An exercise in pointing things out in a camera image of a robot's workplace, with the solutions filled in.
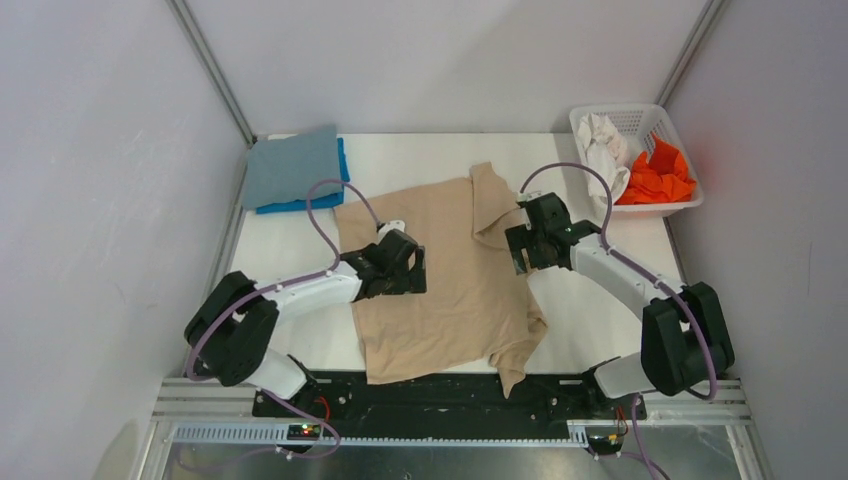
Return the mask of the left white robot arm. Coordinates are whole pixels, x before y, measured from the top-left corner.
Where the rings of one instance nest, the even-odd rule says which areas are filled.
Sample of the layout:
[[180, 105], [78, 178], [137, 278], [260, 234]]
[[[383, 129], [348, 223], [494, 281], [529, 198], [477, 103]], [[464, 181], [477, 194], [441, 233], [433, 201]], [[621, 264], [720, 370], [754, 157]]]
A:
[[314, 406], [309, 371], [270, 346], [284, 320], [377, 296], [423, 294], [425, 248], [405, 232], [385, 227], [375, 243], [340, 254], [326, 270], [257, 287], [243, 272], [225, 275], [184, 330], [191, 348], [189, 375], [224, 387], [249, 384], [292, 416]]

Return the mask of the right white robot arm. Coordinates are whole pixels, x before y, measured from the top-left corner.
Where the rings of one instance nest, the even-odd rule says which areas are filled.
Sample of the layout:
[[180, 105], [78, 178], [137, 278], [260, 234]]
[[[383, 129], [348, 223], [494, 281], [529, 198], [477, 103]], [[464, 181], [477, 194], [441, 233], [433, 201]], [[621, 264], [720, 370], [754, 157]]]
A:
[[590, 383], [580, 399], [588, 414], [606, 417], [621, 397], [648, 391], [716, 397], [718, 376], [734, 364], [735, 353], [714, 288], [650, 271], [613, 246], [603, 227], [572, 221], [554, 193], [521, 194], [517, 205], [524, 220], [505, 232], [517, 273], [557, 267], [580, 274], [641, 323], [639, 352], [586, 372]]

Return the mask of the beige t-shirt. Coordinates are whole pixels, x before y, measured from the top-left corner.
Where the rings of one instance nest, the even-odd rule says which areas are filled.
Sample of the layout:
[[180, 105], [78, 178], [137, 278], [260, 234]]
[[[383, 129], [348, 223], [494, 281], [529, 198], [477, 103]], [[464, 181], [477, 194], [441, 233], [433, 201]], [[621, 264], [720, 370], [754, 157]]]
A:
[[402, 220], [425, 249], [427, 290], [353, 304], [367, 381], [385, 385], [484, 359], [509, 397], [548, 325], [515, 272], [505, 232], [524, 222], [515, 194], [491, 163], [465, 177], [335, 208], [340, 246], [376, 239], [372, 215]]

